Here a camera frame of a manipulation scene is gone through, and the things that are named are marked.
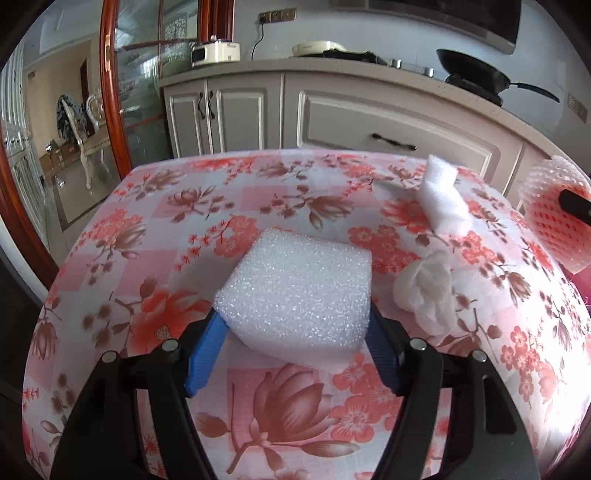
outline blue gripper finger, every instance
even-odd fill
[[[394,350],[388,340],[386,332],[380,326],[374,315],[373,309],[369,315],[368,331],[365,334],[365,343],[374,360],[380,380],[395,395],[402,395],[404,387],[400,375],[401,356]]]
[[[218,312],[214,312],[209,324],[189,356],[189,368],[184,382],[189,397],[207,385],[216,358],[226,339],[228,326]]]

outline white foam piece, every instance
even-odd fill
[[[429,155],[423,180],[430,181],[441,187],[453,188],[457,177],[457,167],[442,158]]]
[[[267,230],[213,305],[252,350],[341,371],[367,331],[371,264],[367,250]]]
[[[457,167],[429,155],[417,200],[438,235],[465,236],[472,227],[468,205],[456,190]]]

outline screw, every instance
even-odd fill
[[[178,340],[169,338],[162,343],[162,350],[165,352],[174,352],[178,348]]]
[[[100,357],[100,359],[104,363],[110,364],[111,362],[114,362],[115,360],[117,360],[117,352],[115,352],[113,350],[109,350],[108,352],[103,353],[103,356]]]
[[[486,362],[487,356],[482,350],[474,350],[472,352],[472,358],[477,362],[484,363]]]
[[[423,340],[422,338],[411,338],[410,340],[410,346],[413,347],[413,349],[415,350],[425,350],[425,348],[427,348],[427,344],[425,343],[425,340]]]

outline table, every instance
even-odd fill
[[[370,250],[372,297],[384,316],[442,352],[483,349],[548,472],[590,403],[589,314],[524,218],[476,173],[459,167],[456,185],[472,230],[435,235],[414,200],[424,167],[395,155],[282,150],[136,168],[81,234],[44,303],[23,386],[27,458],[47,478],[101,354],[138,355],[178,337],[205,317],[258,235],[282,228]],[[421,328],[396,308],[392,282],[437,249],[453,253],[457,322]],[[150,471],[164,476],[147,402],[139,391],[144,450]],[[229,335],[189,406],[220,479],[359,480],[371,477],[401,399],[379,382],[365,347],[330,374],[252,352]],[[439,468],[449,407],[446,392],[425,475]]]

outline kitchen cabinet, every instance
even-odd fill
[[[287,74],[284,112],[285,148],[434,154],[471,168],[501,191],[522,145],[503,128],[433,96],[344,76]]]
[[[207,114],[216,153],[279,148],[282,75],[255,73],[207,79]]]
[[[359,62],[226,63],[159,86],[176,157],[263,148],[434,154],[476,171],[516,207],[532,165],[567,158],[534,128],[465,90]]]
[[[515,174],[512,176],[511,184],[505,192],[505,197],[517,210],[521,207],[521,199],[519,198],[518,192],[519,183],[525,179],[531,167],[546,158],[548,158],[548,155],[540,149],[528,143],[524,144],[523,150],[515,163]]]
[[[214,152],[205,80],[176,86],[167,98],[166,110],[175,158]]]

